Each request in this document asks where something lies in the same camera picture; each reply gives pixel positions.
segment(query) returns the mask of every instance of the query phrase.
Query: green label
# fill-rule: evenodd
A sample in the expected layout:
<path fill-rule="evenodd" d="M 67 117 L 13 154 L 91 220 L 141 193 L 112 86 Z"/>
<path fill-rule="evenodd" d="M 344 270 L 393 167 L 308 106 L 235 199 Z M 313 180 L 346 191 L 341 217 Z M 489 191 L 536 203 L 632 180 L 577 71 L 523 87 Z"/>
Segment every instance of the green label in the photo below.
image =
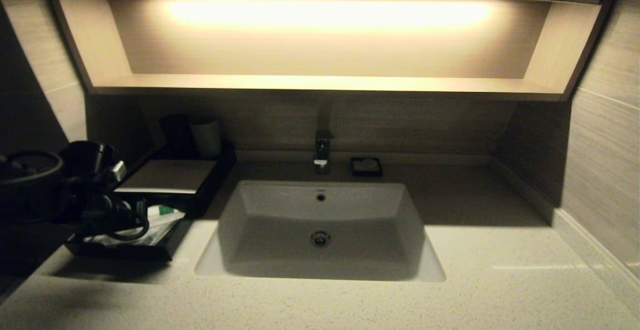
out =
<path fill-rule="evenodd" d="M 173 207 L 160 205 L 160 215 L 173 214 L 173 213 L 174 213 Z"/>

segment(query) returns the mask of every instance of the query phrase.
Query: sink basin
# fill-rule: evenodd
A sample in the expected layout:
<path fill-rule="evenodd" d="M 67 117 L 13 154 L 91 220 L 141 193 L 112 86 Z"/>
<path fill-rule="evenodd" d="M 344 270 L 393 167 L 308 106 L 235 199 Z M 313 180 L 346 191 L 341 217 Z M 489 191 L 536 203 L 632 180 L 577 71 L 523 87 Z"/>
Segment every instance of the sink basin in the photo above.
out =
<path fill-rule="evenodd" d="M 403 184 L 240 181 L 196 274 L 444 282 Z"/>

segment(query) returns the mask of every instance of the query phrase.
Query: baseboard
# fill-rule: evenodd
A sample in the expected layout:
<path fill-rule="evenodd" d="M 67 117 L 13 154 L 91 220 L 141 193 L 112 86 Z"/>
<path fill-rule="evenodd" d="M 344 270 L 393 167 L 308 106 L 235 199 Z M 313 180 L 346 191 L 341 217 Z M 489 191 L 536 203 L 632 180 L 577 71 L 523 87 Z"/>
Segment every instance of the baseboard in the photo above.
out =
<path fill-rule="evenodd" d="M 594 238 L 562 207 L 556 207 L 544 194 L 522 179 L 498 159 L 489 167 L 509 184 L 560 237 L 578 254 L 592 271 L 617 296 L 635 317 L 640 319 L 640 279 Z"/>
<path fill-rule="evenodd" d="M 242 150 L 235 151 L 239 162 L 310 162 L 311 150 Z M 490 155 L 484 154 L 416 154 L 407 152 L 332 151 L 331 161 L 348 163 L 351 158 L 378 158 L 384 164 L 481 166 L 488 164 Z"/>

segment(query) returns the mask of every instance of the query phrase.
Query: backsplash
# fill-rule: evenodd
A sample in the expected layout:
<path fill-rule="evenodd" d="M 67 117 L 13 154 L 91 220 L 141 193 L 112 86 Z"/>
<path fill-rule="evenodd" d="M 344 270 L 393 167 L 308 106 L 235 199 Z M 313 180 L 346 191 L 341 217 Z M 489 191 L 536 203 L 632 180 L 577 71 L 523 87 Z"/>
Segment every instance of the backsplash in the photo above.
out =
<path fill-rule="evenodd" d="M 498 157 L 640 278 L 640 0 L 617 0 L 572 104 L 521 103 Z"/>
<path fill-rule="evenodd" d="M 167 114 L 215 115 L 222 135 L 242 150 L 313 150 L 329 129 L 334 151 L 488 155 L 496 150 L 514 102 L 434 99 L 382 91 L 234 90 L 206 96 L 146 96 L 139 104 L 156 144 Z"/>

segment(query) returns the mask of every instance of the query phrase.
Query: soap dish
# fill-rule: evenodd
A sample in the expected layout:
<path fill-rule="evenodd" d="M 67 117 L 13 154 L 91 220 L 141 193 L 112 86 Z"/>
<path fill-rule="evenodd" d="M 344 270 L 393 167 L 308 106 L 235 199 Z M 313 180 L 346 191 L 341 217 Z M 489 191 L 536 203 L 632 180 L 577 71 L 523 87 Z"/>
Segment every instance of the soap dish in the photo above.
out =
<path fill-rule="evenodd" d="M 377 157 L 352 157 L 351 171 L 354 177 L 382 177 L 382 164 Z"/>

